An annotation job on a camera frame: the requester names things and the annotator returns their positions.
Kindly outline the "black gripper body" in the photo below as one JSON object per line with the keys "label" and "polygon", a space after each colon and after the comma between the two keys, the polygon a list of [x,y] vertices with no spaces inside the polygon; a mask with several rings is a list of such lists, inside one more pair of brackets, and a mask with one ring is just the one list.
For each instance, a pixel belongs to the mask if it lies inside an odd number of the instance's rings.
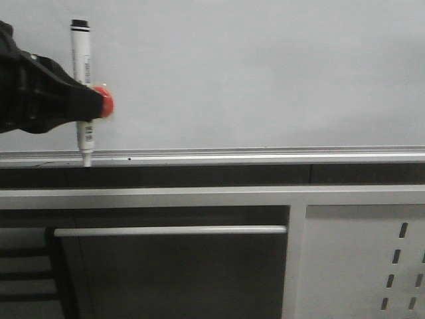
{"label": "black gripper body", "polygon": [[23,53],[13,38],[13,27],[1,21],[1,133],[22,130],[35,134],[36,127],[23,119],[17,102],[21,69],[25,66]]}

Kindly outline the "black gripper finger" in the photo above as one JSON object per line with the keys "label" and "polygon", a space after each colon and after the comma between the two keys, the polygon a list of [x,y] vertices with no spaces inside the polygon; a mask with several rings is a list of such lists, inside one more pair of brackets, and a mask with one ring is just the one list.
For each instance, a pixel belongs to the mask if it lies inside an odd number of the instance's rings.
{"label": "black gripper finger", "polygon": [[100,118],[103,96],[69,76],[55,61],[36,56],[31,86],[31,132],[46,133],[69,122]]}

